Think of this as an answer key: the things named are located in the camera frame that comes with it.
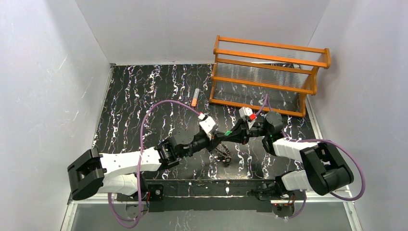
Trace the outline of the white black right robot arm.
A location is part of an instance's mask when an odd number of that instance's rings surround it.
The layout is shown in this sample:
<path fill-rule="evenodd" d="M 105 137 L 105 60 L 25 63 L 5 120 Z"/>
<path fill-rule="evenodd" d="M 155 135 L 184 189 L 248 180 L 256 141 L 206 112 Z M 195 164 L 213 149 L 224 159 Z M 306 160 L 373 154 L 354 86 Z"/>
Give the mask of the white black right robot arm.
<path fill-rule="evenodd" d="M 354 182 L 354 174 L 338 148 L 324 141 L 292 141 L 284 137 L 281 114 L 268 112 L 261 119 L 255 114 L 243 115 L 223 140 L 245 144 L 252 137 L 262 137 L 267 153 L 300 162 L 303 170 L 277 176 L 270 185 L 262 185 L 261 192 L 282 196 L 293 191 L 314 191 L 326 195 Z"/>

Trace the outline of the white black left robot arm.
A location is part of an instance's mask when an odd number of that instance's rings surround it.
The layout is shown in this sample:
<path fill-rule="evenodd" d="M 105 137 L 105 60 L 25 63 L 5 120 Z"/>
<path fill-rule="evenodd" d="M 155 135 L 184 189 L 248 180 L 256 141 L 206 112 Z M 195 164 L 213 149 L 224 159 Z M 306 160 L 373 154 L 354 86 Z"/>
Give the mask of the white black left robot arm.
<path fill-rule="evenodd" d="M 191 138 L 176 134 L 143 152 L 103 154 L 97 148 L 89 149 L 67 168 L 72 199 L 85 200 L 97 193 L 144 193 L 147 190 L 141 172 L 175 167 L 202 149 L 215 149 L 224 138 L 222 132 L 207 135 L 201 130 Z"/>

